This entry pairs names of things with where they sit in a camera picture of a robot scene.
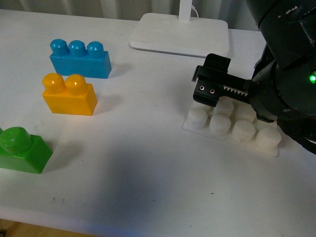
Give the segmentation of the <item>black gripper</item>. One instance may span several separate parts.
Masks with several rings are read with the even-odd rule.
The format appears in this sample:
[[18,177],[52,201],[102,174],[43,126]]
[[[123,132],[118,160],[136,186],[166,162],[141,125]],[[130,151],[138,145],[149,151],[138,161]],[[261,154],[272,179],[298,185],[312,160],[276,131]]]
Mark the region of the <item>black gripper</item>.
[[[208,54],[204,64],[197,66],[192,78],[196,82],[194,101],[215,107],[223,95],[224,79],[230,59]],[[257,62],[253,78],[231,79],[232,98],[250,104],[259,118],[273,121],[312,118],[316,115],[316,48],[291,45],[270,49],[266,46]]]

